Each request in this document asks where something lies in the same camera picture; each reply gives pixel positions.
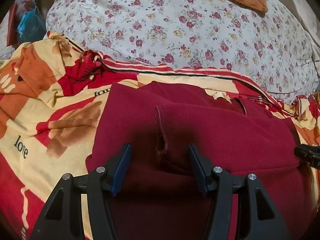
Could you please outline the dark red garment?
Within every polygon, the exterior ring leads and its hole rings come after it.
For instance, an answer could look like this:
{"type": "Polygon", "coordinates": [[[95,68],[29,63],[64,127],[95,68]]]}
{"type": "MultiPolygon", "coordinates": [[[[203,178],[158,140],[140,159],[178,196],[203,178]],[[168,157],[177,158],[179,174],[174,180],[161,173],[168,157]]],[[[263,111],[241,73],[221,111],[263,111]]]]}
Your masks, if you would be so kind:
{"type": "Polygon", "coordinates": [[[195,144],[231,174],[255,173],[280,211],[292,239],[314,215],[311,176],[295,157],[300,139],[291,119],[279,119],[247,99],[214,99],[202,88],[152,82],[139,89],[114,84],[86,166],[93,171],[132,147],[123,186],[109,201],[121,239],[201,239],[210,199],[197,186],[187,151],[195,144]]]}

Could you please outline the red orange patterned blanket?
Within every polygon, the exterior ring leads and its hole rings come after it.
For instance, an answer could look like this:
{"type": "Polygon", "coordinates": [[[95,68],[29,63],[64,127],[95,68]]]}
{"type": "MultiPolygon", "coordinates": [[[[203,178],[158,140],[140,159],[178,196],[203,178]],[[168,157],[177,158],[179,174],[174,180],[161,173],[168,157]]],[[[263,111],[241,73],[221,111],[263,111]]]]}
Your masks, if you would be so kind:
{"type": "Polygon", "coordinates": [[[290,119],[302,143],[319,144],[319,93],[288,105],[234,71],[116,61],[48,33],[1,62],[1,225],[29,239],[59,177],[86,173],[111,86],[140,88],[153,81],[199,87],[214,102],[248,99],[290,119]]]}

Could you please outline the blue plastic bag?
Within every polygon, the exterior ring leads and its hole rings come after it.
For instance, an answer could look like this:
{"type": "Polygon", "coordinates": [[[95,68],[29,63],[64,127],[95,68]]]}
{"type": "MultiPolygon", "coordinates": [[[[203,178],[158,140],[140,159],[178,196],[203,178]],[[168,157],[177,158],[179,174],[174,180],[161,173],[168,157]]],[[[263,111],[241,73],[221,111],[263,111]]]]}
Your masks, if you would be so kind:
{"type": "Polygon", "coordinates": [[[35,42],[43,39],[46,30],[46,23],[42,18],[38,7],[26,12],[17,27],[18,44],[35,42]]]}

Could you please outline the white floral quilt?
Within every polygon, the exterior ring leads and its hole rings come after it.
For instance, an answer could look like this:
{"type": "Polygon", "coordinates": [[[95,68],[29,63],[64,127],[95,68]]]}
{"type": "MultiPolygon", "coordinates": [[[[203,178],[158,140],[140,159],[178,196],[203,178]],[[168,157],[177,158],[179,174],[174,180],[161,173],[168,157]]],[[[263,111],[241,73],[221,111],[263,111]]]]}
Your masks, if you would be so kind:
{"type": "Polygon", "coordinates": [[[225,68],[291,102],[319,84],[319,41],[279,0],[264,15],[229,0],[58,0],[47,29],[117,61],[225,68]]]}

